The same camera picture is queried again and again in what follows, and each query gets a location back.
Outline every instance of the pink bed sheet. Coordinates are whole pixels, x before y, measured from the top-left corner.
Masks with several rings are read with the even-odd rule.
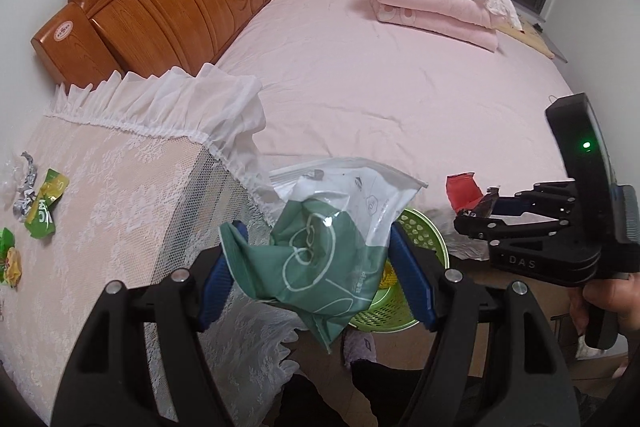
[[[495,53],[376,20],[369,0],[272,0],[218,65],[254,74],[273,167],[371,158],[430,184],[414,204],[447,208],[446,176],[475,171],[504,195],[566,179],[545,120],[571,94],[551,60],[499,34]]]

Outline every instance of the plastic bag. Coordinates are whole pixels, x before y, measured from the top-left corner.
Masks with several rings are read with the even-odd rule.
[[[24,178],[24,165],[20,158],[6,150],[0,159],[0,204],[7,210]]]
[[[362,158],[329,158],[270,174],[286,201],[271,244],[220,227],[226,261],[251,298],[298,313],[324,347],[369,308],[391,224],[426,184]]]

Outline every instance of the green laundry basket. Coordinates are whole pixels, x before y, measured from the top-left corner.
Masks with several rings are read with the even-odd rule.
[[[435,250],[443,266],[449,267],[447,245],[427,216],[417,210],[406,208],[400,214],[398,221],[416,245]],[[400,283],[394,284],[391,288],[378,290],[369,309],[358,313],[349,322],[360,331],[376,333],[394,333],[411,328],[417,323],[404,298]]]

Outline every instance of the carved headboard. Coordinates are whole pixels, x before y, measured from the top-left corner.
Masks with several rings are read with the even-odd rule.
[[[215,63],[270,0],[68,0],[31,39],[57,84]]]

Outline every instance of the handheld device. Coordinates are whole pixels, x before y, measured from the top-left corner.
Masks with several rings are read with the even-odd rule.
[[[458,232],[484,239],[501,270],[562,286],[626,279],[640,271],[638,201],[631,185],[618,185],[593,108],[584,93],[557,99],[546,119],[558,144],[568,182],[535,184],[513,198],[498,198],[494,216],[530,212],[553,221],[506,225],[503,220],[460,215]],[[608,349],[618,336],[615,314],[595,307],[585,337]]]

